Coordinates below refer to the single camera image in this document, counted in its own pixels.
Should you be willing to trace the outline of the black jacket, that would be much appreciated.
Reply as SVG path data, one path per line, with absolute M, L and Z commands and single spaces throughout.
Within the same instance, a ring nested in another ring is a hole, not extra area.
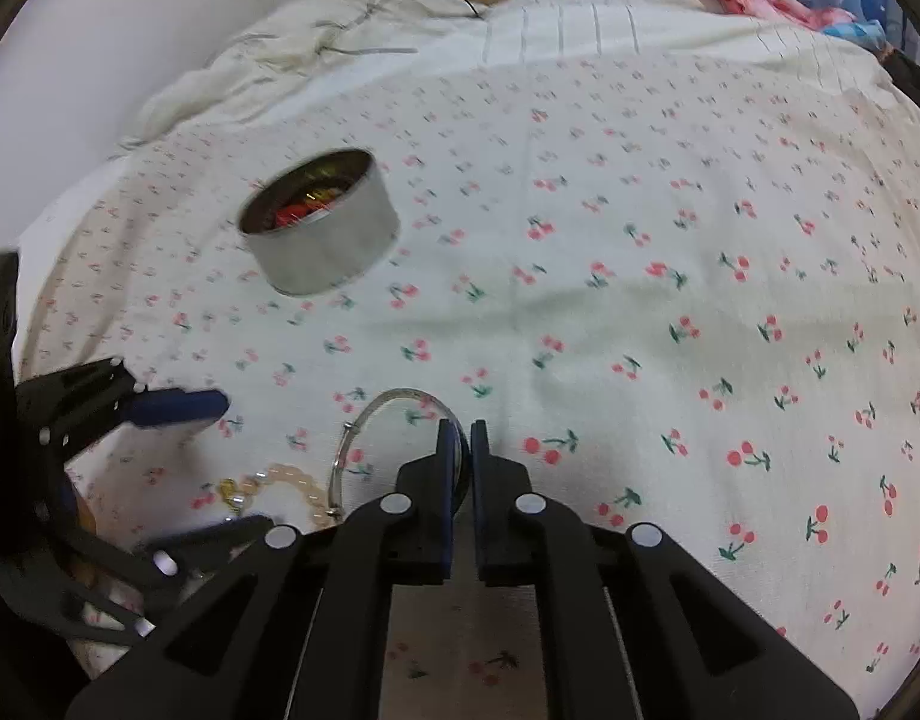
M 878 52 L 878 60 L 892 84 L 920 109 L 920 67 L 891 44 Z

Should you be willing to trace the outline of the white striped duvet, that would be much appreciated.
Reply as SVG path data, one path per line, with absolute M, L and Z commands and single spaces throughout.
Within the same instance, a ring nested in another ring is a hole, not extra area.
M 313 104 L 391 73 L 439 75 L 600 52 L 715 52 L 745 34 L 811 36 L 811 29 L 730 15 L 722 0 L 295 0 L 220 39 L 199 60 L 131 59 L 123 44 L 64 41 L 35 59 L 37 89 L 14 121 L 30 163 L 66 158 L 74 138 L 110 124 L 97 156 L 14 244 L 25 265 L 50 265 L 129 154 L 186 122 L 245 122 L 297 98 Z

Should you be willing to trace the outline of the silver metal bangle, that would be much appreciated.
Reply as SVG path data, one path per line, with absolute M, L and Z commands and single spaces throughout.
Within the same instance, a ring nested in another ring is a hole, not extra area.
M 455 454 L 451 505 L 458 512 L 469 488 L 469 444 L 460 418 L 425 390 L 395 387 L 344 422 L 326 486 L 329 522 L 343 522 L 367 493 L 389 491 L 401 466 L 435 450 L 442 422 L 450 426 L 446 445 Z

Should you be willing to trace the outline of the round silver metal tin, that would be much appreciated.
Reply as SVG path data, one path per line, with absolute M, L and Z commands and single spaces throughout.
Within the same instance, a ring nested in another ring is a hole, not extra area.
M 375 156 L 344 148 L 256 190 L 236 229 L 272 288 L 311 296 L 364 275 L 395 244 L 400 218 Z

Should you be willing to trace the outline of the cherry print bed sheet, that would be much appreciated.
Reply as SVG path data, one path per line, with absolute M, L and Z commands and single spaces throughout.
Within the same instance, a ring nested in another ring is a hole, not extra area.
M 311 296 L 236 218 L 318 154 L 375 156 L 400 236 Z M 411 387 L 546 496 L 652 520 L 875 717 L 920 653 L 920 112 L 865 55 L 811 76 L 673 55 L 396 78 L 136 153 L 46 278 L 20 370 L 121 356 L 219 387 L 191 437 L 74 465 L 123 546 Z

